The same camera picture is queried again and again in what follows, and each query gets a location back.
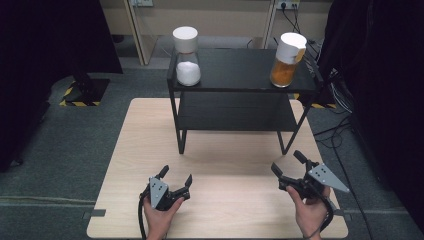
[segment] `finger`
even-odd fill
[[[143,199],[143,205],[145,205],[145,206],[147,206],[147,207],[151,207],[149,197],[145,197],[145,198]]]
[[[291,199],[294,202],[294,205],[296,206],[300,206],[301,204],[303,204],[302,199],[300,198],[299,193],[296,191],[296,189],[294,189],[292,186],[287,186],[286,188],[287,192],[289,193]]]
[[[321,201],[321,200],[318,199],[318,198],[307,198],[306,201],[305,201],[305,204],[306,205],[313,205],[313,204],[316,204],[318,201]]]
[[[322,190],[322,195],[324,197],[329,197],[331,193],[331,188],[329,186],[325,186],[324,190]]]
[[[172,204],[172,207],[168,211],[170,211],[172,214],[175,214],[178,211],[178,209],[180,209],[183,202],[184,202],[183,197],[178,198],[177,201],[175,201],[174,204]]]

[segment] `black curtain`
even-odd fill
[[[424,231],[424,1],[335,0],[325,42],[369,160]]]
[[[0,170],[17,157],[56,81],[122,73],[98,0],[2,1],[0,54]]]
[[[424,231],[424,2],[374,0],[355,115],[390,187]]]

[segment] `hand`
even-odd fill
[[[168,211],[159,211],[152,208],[150,199],[148,197],[144,198],[144,214],[146,214],[147,225],[149,227],[149,232],[147,235],[148,240],[159,240],[164,238],[165,234],[169,230],[169,227],[171,226],[174,214],[178,211],[183,202],[184,198],[181,197],[174,202]]]
[[[323,196],[328,197],[330,191],[330,188],[326,186],[323,191]],[[296,223],[299,225],[303,236],[311,237],[310,239],[321,239],[319,228],[327,216],[325,204],[318,198],[306,199],[306,201],[303,202],[299,193],[291,186],[287,187],[287,192],[294,202],[296,208]]]

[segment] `cup lid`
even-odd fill
[[[299,49],[306,47],[306,38],[298,33],[289,32],[281,35],[281,41]]]
[[[195,28],[183,26],[176,28],[172,35],[174,36],[175,49],[181,53],[191,53],[197,51],[197,35]]]

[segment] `electrical outlet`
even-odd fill
[[[300,0],[278,0],[277,9],[282,9],[281,4],[285,3],[285,10],[299,8]]]
[[[134,7],[153,7],[153,0],[130,0]]]

